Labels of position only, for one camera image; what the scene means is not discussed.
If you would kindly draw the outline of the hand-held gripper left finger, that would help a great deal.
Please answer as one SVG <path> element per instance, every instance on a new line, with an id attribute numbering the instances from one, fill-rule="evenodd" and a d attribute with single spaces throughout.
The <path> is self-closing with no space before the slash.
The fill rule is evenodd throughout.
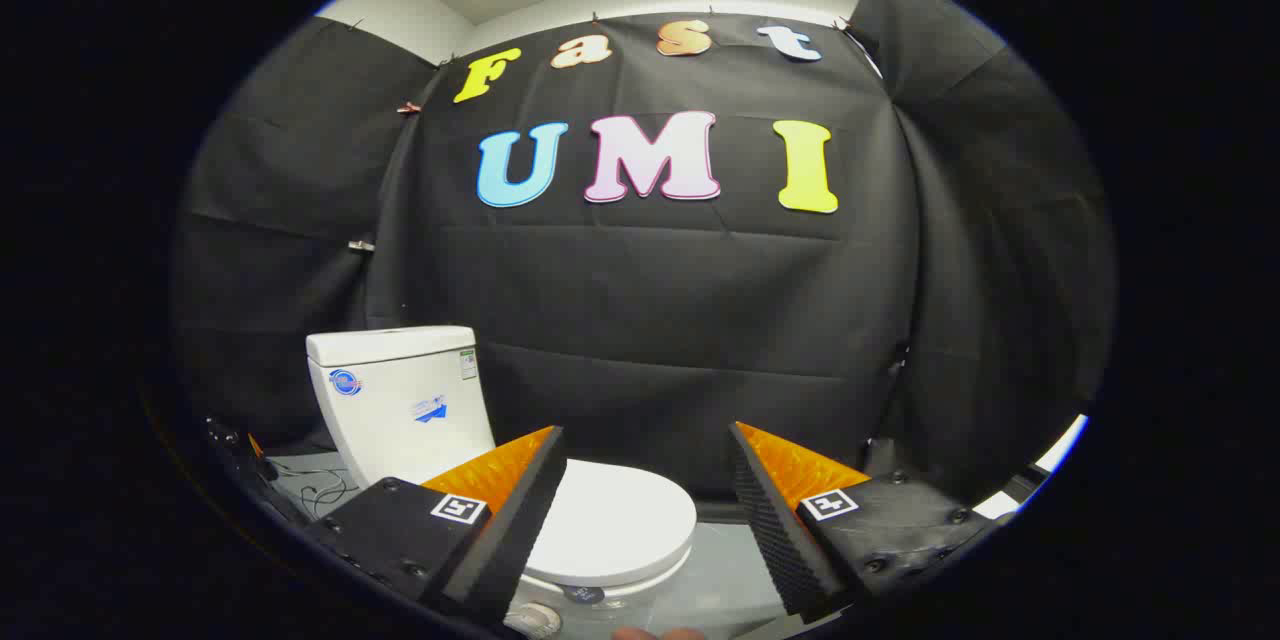
<path id="1" fill-rule="evenodd" d="M 425 483 L 372 481 L 305 535 L 401 602 L 495 626 L 564 476 L 563 434 L 547 426 Z"/>

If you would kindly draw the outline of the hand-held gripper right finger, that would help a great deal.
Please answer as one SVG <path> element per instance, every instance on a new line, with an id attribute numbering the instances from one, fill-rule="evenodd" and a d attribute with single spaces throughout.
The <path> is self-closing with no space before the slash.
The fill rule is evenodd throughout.
<path id="1" fill-rule="evenodd" d="M 989 539 L 989 518 L 901 470 L 864 474 L 749 422 L 728 434 L 733 492 L 788 614 L 900 605 Z"/>

